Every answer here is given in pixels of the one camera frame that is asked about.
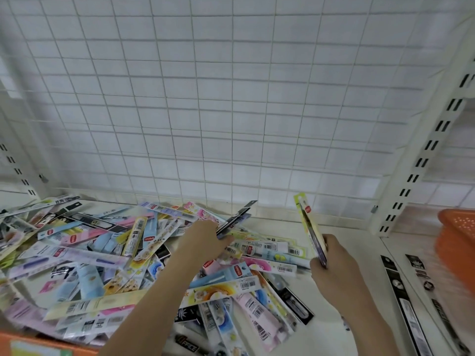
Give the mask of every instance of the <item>red logo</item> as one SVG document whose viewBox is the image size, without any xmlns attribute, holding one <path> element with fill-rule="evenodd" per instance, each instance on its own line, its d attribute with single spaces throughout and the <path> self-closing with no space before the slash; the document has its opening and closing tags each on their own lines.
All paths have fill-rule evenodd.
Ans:
<svg viewBox="0 0 475 356">
<path fill-rule="evenodd" d="M 53 257 L 58 257 L 61 255 L 61 253 L 64 251 L 64 247 L 61 247 L 56 251 L 56 253 L 53 255 Z"/>
<path fill-rule="evenodd" d="M 242 276 L 242 271 L 241 271 L 241 268 L 239 266 L 234 266 L 234 271 L 236 271 L 236 275 L 239 277 L 239 276 Z"/>
</svg>

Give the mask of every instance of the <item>orange basket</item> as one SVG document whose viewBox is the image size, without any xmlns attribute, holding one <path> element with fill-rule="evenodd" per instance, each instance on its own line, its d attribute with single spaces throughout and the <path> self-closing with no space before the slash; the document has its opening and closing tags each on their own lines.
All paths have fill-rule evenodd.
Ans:
<svg viewBox="0 0 475 356">
<path fill-rule="evenodd" d="M 443 227 L 436 252 L 475 295 L 475 211 L 446 209 L 439 212 L 438 218 Z"/>
</svg>

